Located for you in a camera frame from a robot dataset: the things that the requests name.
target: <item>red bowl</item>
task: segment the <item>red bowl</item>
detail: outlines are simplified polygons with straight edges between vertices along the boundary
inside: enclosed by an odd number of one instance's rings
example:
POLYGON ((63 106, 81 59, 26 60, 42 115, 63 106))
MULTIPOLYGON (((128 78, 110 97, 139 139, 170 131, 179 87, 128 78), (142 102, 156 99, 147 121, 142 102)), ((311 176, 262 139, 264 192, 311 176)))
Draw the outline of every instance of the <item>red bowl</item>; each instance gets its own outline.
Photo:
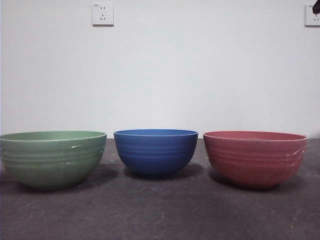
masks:
POLYGON ((267 189, 299 169, 304 135, 263 131, 212 131, 203 134, 211 165, 235 184, 267 189))

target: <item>electrical outlet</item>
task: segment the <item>electrical outlet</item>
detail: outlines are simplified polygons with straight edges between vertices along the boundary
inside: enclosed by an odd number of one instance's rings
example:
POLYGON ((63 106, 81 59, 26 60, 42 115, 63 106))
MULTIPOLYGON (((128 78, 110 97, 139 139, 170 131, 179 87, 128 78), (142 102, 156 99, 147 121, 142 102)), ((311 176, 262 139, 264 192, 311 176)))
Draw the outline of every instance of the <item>electrical outlet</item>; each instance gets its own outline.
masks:
POLYGON ((93 26, 114 26, 115 6, 111 2, 95 3, 92 5, 93 26))
POLYGON ((320 27, 320 14, 315 15, 312 8, 313 5, 305 5, 305 26, 320 27))

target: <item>ceramic bowl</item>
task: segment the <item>ceramic bowl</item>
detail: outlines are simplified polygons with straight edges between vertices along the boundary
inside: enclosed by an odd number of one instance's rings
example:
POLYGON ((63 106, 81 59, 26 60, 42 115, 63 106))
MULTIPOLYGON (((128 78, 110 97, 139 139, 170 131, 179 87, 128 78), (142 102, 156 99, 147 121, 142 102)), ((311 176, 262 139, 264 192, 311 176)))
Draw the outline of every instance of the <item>ceramic bowl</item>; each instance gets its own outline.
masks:
POLYGON ((44 131, 2 135, 1 161, 22 184, 40 190, 71 187, 97 166, 107 135, 93 131, 44 131))
POLYGON ((272 188, 299 169, 307 137, 261 131, 212 131, 203 135, 211 165, 232 182, 272 188))
POLYGON ((183 169, 194 155, 198 133, 178 129, 133 129, 114 133, 117 152, 132 171, 163 177, 183 169))

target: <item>ribbed bowl exterior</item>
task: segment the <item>ribbed bowl exterior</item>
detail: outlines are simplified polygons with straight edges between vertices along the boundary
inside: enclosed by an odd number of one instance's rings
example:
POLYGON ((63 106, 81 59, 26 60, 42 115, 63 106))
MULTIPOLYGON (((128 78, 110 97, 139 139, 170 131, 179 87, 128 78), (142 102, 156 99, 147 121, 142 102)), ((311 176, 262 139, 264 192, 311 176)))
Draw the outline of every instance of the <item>ribbed bowl exterior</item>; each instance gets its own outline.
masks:
POLYGON ((204 135, 211 165, 232 182, 249 188, 271 188, 294 175, 307 139, 244 140, 204 135))
POLYGON ((194 155, 198 133, 176 136, 114 134, 117 152, 132 171, 145 176, 166 176, 183 169, 194 155))
POLYGON ((1 161, 17 181, 41 190, 73 186, 100 162, 106 136, 50 141, 1 140, 1 161))

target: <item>tabletop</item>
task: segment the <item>tabletop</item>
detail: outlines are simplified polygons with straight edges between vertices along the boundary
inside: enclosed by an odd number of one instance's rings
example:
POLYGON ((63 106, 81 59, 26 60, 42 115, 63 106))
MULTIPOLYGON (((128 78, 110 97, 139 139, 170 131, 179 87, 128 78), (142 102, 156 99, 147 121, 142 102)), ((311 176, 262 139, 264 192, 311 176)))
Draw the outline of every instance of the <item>tabletop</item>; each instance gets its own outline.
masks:
POLYGON ((129 171, 107 140, 81 184, 37 191, 1 168, 1 240, 319 240, 320 139, 300 170, 269 190, 237 187, 210 166, 203 139, 164 179, 129 171))

